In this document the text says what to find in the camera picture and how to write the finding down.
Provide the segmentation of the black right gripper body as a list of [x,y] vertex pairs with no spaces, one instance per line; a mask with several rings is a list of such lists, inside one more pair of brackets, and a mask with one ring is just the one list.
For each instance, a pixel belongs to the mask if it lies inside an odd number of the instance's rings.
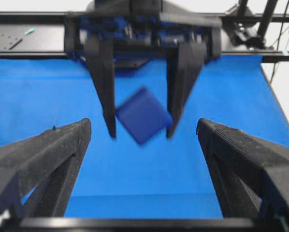
[[94,0],[84,12],[64,17],[64,51],[84,63],[136,69],[143,62],[175,56],[200,44],[204,62],[221,55],[222,22],[165,0]]

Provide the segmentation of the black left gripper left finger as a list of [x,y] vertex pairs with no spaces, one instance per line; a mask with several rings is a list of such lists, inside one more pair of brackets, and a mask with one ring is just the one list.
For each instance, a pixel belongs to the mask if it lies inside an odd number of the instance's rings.
[[0,214],[65,214],[91,140],[91,121],[80,121],[0,147]]

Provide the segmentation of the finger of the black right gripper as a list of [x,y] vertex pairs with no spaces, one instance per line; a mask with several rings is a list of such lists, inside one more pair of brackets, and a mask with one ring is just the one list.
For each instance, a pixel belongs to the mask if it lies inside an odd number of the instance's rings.
[[173,119],[173,124],[166,130],[167,138],[176,130],[206,58],[206,43],[180,43],[173,52],[167,53],[167,110]]
[[103,117],[112,138],[116,138],[114,54],[111,39],[90,37],[84,45],[86,65],[98,94]]

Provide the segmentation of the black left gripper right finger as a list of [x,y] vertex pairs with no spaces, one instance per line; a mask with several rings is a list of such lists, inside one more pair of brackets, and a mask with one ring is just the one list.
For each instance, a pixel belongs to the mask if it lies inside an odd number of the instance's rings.
[[206,118],[196,134],[225,218],[289,220],[289,148]]

